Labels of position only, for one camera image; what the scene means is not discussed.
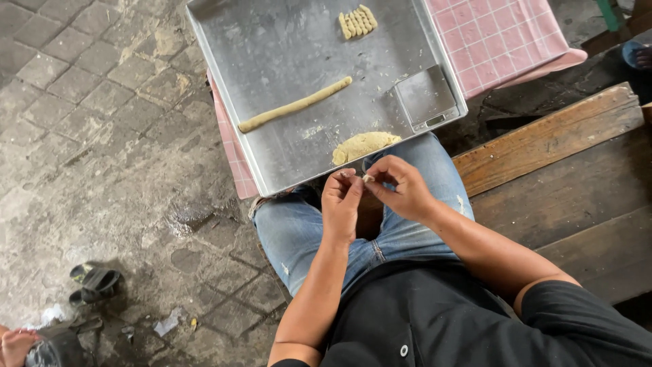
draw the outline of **slipper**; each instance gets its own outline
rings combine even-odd
[[[111,287],[120,278],[118,270],[99,268],[90,264],[77,265],[70,271],[70,278],[90,291],[102,292]]]
[[[81,307],[87,304],[100,302],[101,300],[107,300],[113,296],[115,296],[113,287],[104,289],[101,292],[81,288],[79,291],[74,291],[70,297],[68,297],[68,302],[72,307]]]

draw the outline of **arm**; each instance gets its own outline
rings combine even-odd
[[[355,169],[347,168],[331,174],[326,181],[321,196],[321,245],[299,292],[281,319],[268,366],[284,359],[298,359],[316,367],[321,361],[318,349],[335,318],[349,245],[355,239],[363,182],[354,174]]]
[[[555,264],[435,199],[419,171],[401,158],[388,155],[367,170],[378,176],[365,185],[398,215],[427,226],[464,262],[477,278],[499,296],[513,302],[520,314],[523,294],[534,284],[551,279],[579,283]],[[392,191],[378,183],[390,182]]]

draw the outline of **person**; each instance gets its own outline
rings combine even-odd
[[[32,345],[40,339],[34,330],[10,330],[4,325],[0,325],[0,338],[0,367],[23,367]]]
[[[473,221],[432,133],[256,203],[263,249],[293,296],[268,366],[652,366],[652,334],[550,261]],[[384,203],[356,238],[363,189]],[[513,305],[520,320],[505,311]]]

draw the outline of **metal baking tray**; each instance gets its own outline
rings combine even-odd
[[[357,8],[356,1],[188,2],[188,17],[261,195],[334,170],[333,150],[358,133],[387,131],[407,140],[467,114],[424,0],[364,4],[378,28],[345,40],[338,15]],[[237,128],[347,75],[353,83],[321,102],[247,134]]]

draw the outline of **foot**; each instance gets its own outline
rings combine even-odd
[[[36,331],[26,328],[5,332],[2,335],[0,363],[3,363],[5,367],[24,366],[27,353],[38,339]]]

